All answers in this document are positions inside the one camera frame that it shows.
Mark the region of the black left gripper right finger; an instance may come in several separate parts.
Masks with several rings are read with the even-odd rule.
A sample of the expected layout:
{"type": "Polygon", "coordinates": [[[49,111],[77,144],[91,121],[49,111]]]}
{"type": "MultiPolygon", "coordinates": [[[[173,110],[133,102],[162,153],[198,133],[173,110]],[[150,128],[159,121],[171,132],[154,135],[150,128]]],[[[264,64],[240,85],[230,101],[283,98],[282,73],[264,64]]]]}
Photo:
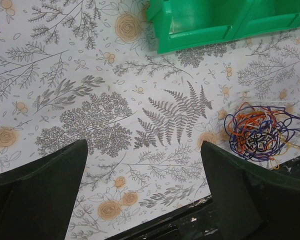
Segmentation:
{"type": "Polygon", "coordinates": [[[225,240],[300,240],[300,156],[269,170],[205,141],[201,158],[225,240]]]}

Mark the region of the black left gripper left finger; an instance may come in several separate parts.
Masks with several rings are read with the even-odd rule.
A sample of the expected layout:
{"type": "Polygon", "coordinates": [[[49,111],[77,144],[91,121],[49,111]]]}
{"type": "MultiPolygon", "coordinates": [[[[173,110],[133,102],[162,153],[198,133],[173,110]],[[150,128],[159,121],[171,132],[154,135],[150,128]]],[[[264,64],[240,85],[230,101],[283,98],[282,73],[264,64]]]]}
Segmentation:
{"type": "Polygon", "coordinates": [[[88,157],[86,140],[0,174],[0,240],[63,240],[88,157]]]}

